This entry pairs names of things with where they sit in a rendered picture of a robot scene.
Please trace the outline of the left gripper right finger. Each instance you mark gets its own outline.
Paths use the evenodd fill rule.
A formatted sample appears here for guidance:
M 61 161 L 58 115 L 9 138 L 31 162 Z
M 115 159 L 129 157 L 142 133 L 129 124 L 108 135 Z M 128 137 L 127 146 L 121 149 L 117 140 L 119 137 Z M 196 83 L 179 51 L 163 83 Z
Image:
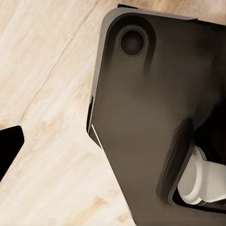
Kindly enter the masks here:
M 226 163 L 226 127 L 215 125 L 211 142 Z

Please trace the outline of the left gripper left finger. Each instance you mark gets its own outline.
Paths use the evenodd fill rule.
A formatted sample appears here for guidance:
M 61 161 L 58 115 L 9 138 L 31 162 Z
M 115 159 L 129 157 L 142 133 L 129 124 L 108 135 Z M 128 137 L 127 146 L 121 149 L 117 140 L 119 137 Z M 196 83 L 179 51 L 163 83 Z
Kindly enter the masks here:
M 0 130 L 0 182 L 23 145 L 20 125 Z

